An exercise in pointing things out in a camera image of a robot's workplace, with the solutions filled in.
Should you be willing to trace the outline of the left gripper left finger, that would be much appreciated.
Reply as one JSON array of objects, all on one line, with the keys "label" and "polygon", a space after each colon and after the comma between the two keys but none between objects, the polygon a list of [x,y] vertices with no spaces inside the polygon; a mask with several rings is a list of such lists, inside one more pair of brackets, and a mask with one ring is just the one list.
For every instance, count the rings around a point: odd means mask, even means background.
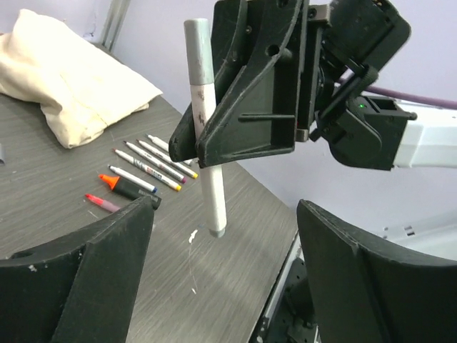
[{"label": "left gripper left finger", "polygon": [[1,261],[3,342],[125,342],[154,222],[148,197]]}]

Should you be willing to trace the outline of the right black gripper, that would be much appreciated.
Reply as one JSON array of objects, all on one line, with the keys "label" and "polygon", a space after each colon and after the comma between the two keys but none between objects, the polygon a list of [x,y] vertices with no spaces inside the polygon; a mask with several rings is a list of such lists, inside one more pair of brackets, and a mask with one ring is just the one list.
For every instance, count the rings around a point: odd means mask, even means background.
[{"label": "right black gripper", "polygon": [[293,151],[334,85],[323,45],[331,5],[217,1],[211,49],[217,107],[196,141],[192,107],[169,139],[174,161],[215,166]]}]

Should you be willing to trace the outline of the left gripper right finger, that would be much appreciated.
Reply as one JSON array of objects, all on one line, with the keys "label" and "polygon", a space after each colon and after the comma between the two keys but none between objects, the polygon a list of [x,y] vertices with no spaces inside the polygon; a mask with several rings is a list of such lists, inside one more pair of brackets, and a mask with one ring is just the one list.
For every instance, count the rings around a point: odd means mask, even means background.
[{"label": "left gripper right finger", "polygon": [[402,247],[310,201],[297,206],[323,342],[454,342],[456,262]]}]

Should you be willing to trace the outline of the white grey marker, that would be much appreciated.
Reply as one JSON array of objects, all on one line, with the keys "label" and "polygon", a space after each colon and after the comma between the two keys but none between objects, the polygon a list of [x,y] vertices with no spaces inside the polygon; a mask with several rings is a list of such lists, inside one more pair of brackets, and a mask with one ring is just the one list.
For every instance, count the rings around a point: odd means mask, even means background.
[{"label": "white grey marker", "polygon": [[[197,18],[184,22],[186,58],[196,138],[203,136],[216,109],[214,68],[209,21]],[[224,179],[221,166],[200,167],[206,226],[220,238],[227,225]]]}]

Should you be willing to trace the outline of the pink pen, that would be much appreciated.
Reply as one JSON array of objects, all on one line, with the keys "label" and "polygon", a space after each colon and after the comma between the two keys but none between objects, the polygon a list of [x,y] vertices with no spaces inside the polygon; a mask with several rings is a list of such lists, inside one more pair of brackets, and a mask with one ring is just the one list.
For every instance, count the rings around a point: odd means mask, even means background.
[{"label": "pink pen", "polygon": [[108,212],[114,213],[120,210],[121,207],[105,200],[100,197],[96,197],[93,194],[85,194],[85,197],[96,206],[105,209]]}]

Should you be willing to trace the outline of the orange black highlighter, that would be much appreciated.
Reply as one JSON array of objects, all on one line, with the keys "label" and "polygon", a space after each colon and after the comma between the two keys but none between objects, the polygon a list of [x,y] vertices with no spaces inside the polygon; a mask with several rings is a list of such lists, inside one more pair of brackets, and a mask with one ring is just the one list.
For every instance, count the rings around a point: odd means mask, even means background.
[{"label": "orange black highlighter", "polygon": [[153,192],[147,191],[137,184],[123,177],[112,177],[105,174],[100,174],[101,181],[106,183],[110,190],[118,195],[126,197],[130,200],[135,200],[140,197],[149,197],[152,199],[152,207],[157,210],[161,205],[161,198]]}]

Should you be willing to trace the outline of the blue cap white marker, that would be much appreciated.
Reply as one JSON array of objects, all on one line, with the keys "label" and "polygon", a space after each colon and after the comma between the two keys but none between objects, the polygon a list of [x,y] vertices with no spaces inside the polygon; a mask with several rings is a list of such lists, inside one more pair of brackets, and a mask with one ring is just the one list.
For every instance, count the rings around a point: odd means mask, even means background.
[{"label": "blue cap white marker", "polygon": [[123,177],[125,179],[128,179],[129,181],[133,182],[134,184],[138,185],[139,187],[142,187],[143,189],[155,194],[157,192],[157,188],[148,182],[145,182],[144,180],[134,176],[133,174],[123,170],[122,168],[108,165],[108,168],[114,172],[116,175]]}]

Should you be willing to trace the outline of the yellow cap marker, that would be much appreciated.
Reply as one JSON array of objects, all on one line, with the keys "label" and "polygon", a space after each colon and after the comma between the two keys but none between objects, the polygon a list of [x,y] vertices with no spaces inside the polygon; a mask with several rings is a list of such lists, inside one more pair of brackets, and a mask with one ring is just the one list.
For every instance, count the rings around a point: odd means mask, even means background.
[{"label": "yellow cap marker", "polygon": [[147,149],[149,152],[151,152],[153,155],[163,159],[165,162],[169,163],[171,166],[177,168],[180,172],[185,173],[187,176],[197,179],[198,174],[194,172],[192,169],[184,166],[183,164],[180,164],[178,162],[174,162],[171,160],[171,157],[161,150],[157,149],[154,146],[151,146],[150,144],[146,143],[145,141],[142,141],[140,139],[137,139],[137,142],[145,149]]}]

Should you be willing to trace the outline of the purple cap marker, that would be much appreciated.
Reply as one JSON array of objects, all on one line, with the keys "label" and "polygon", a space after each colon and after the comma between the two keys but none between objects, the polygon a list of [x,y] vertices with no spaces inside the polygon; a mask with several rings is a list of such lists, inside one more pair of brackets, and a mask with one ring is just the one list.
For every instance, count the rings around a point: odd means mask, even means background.
[{"label": "purple cap marker", "polygon": [[142,158],[148,160],[149,162],[151,162],[154,166],[158,167],[160,170],[162,170],[163,172],[167,173],[168,175],[170,175],[171,177],[173,177],[175,180],[181,182],[182,184],[184,184],[186,182],[186,177],[182,174],[180,174],[179,172],[175,171],[174,169],[172,169],[171,167],[169,167],[167,164],[165,164],[163,161],[161,161],[160,159],[152,156],[151,154],[149,154],[148,152],[146,152],[145,150],[139,148],[138,146],[136,146],[135,144],[132,144],[131,142],[128,142],[128,141],[124,141],[124,144],[130,148],[132,151],[136,152],[139,156],[141,156]]}]

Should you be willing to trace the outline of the orange cap marker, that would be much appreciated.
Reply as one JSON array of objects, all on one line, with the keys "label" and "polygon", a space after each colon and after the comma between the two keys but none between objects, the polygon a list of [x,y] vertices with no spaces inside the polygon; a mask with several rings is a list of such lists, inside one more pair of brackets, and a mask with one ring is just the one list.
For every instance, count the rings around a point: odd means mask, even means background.
[{"label": "orange cap marker", "polygon": [[143,172],[149,174],[150,176],[158,179],[159,181],[163,182],[164,184],[166,184],[170,188],[174,189],[175,191],[179,192],[181,190],[180,184],[178,184],[177,182],[173,181],[172,179],[166,177],[162,173],[156,171],[155,169],[153,169],[149,165],[143,163],[139,159],[136,159],[135,157],[133,157],[121,150],[118,150],[118,149],[113,149],[113,151],[117,156],[121,157],[128,163],[134,165],[136,168],[140,169],[141,171],[143,171]]}]

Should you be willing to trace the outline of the grey cap marker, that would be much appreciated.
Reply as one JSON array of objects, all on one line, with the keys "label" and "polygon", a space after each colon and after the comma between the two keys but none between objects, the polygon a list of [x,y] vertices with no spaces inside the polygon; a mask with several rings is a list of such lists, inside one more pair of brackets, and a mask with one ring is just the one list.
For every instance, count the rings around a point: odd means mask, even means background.
[{"label": "grey cap marker", "polygon": [[[147,134],[146,137],[151,141],[151,143],[155,144],[157,147],[159,147],[160,149],[164,150],[167,154],[169,154],[169,144],[167,142],[158,138],[157,136],[152,136],[150,134]],[[188,160],[182,161],[182,163],[185,163],[188,166],[191,166],[193,163],[193,160],[188,159]]]}]

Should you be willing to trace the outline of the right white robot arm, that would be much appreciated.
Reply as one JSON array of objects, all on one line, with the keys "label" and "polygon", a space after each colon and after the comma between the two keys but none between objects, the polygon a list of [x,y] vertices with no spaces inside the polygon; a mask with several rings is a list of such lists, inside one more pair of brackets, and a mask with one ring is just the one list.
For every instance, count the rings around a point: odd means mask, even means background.
[{"label": "right white robot arm", "polygon": [[427,121],[374,87],[411,33],[391,2],[218,1],[210,33],[215,112],[186,110],[174,161],[214,166],[325,139],[355,168],[456,165],[455,119]]}]

